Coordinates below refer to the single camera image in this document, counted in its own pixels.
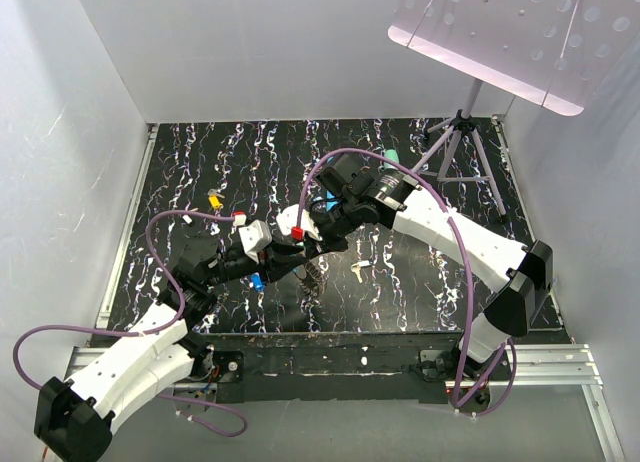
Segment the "black marble table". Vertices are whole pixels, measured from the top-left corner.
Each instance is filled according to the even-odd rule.
[[[149,167],[126,259],[120,275],[110,328],[129,328],[147,309],[166,282],[154,266],[144,241],[151,217],[167,209],[194,209],[214,213],[207,193],[224,195],[223,215],[244,211],[267,220],[277,230],[275,216],[296,204],[302,181],[320,157],[339,147],[358,147],[383,153],[396,149],[409,167],[428,148],[425,125],[439,120],[323,120],[163,124]],[[506,224],[486,183],[434,182],[445,201],[490,230],[525,244],[531,237],[523,210],[488,119],[479,120],[479,132],[505,207]],[[442,150],[431,159],[439,167]],[[463,140],[449,175],[479,174],[479,160]],[[324,196],[319,187],[312,197]],[[196,221],[189,227],[181,218],[161,221],[154,239],[161,257],[175,263],[181,254],[210,256],[218,244],[228,246],[237,235],[229,225]],[[267,286],[264,293],[249,280],[230,282],[215,290],[219,306],[209,314],[202,332],[404,332],[461,329],[466,306],[464,271],[446,255],[408,236],[384,227],[364,226],[349,237],[350,249],[316,259],[327,277],[318,298],[305,296],[293,274]],[[350,271],[360,259],[372,259],[363,269],[362,283]],[[484,307],[488,288],[475,282],[478,305]],[[547,300],[536,328],[558,328],[556,310]]]

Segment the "white wall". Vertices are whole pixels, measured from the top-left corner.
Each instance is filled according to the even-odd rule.
[[[640,460],[639,61],[640,39],[577,117],[517,100],[506,121],[536,236],[554,249],[560,309],[593,349],[630,461]]]
[[[0,459],[39,460],[11,350],[33,326],[95,322],[146,125],[78,0],[0,0],[0,74]],[[34,337],[28,373],[63,376],[85,339]]]
[[[81,1],[149,122],[450,115],[471,85],[389,40],[397,0]]]

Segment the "yellow object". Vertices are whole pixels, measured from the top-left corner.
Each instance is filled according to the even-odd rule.
[[[215,210],[218,210],[224,207],[222,202],[220,202],[220,199],[224,199],[224,195],[219,194],[218,191],[216,190],[210,190],[208,195],[209,195],[209,203],[211,204],[211,207],[213,207]]]

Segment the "tripod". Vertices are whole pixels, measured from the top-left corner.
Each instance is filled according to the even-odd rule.
[[[481,182],[488,181],[489,186],[491,187],[491,193],[493,194],[494,199],[496,199],[496,204],[498,205],[498,212],[500,213],[500,221],[507,221],[507,212],[504,208],[504,204],[502,203],[502,198],[500,197],[500,192],[498,191],[498,186],[496,185],[496,181],[493,177],[493,172],[491,171],[491,167],[489,167],[489,161],[487,160],[487,154],[484,151],[484,147],[482,147],[482,140],[480,140],[480,135],[478,134],[478,129],[475,124],[471,120],[471,110],[473,109],[473,105],[478,98],[478,93],[480,92],[480,88],[482,87],[482,81],[480,79],[474,79],[473,85],[471,86],[471,92],[469,92],[469,98],[463,109],[458,110],[458,113],[455,117],[450,117],[449,119],[440,122],[433,127],[430,127],[426,130],[425,136],[439,130],[443,127],[447,127],[444,134],[437,140],[435,144],[427,151],[426,154],[420,159],[412,169],[412,172],[417,172],[420,174],[426,175],[435,175],[438,177],[439,182]],[[458,148],[458,144],[462,137],[468,136],[471,134],[473,138],[473,142],[476,146],[476,150],[478,151],[478,156],[480,157],[480,162],[482,163],[482,167],[484,169],[484,176],[480,177],[447,177],[447,171],[451,166],[451,162],[453,161],[453,156],[455,155],[456,149]],[[444,161],[442,162],[442,166],[440,170],[436,172],[427,172],[422,171],[422,167],[427,161],[435,154],[443,144],[447,142],[447,140],[451,137],[451,142],[449,147],[446,149]]]

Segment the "gray floor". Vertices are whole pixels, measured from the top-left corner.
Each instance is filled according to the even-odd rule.
[[[241,407],[249,430],[223,439],[154,400],[115,435],[105,462],[601,461],[580,387],[516,387],[494,414],[471,421],[412,402],[261,402]],[[208,412],[226,424],[229,416]]]

